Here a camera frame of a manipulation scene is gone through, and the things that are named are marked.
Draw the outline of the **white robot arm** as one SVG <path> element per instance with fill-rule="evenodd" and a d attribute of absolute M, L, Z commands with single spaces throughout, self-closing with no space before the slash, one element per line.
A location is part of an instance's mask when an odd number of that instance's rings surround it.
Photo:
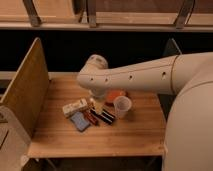
<path fill-rule="evenodd" d="M 95 97 L 109 89 L 173 94 L 162 171 L 213 171 L 213 52 L 169 57 L 110 69 L 92 55 L 77 76 Z"/>

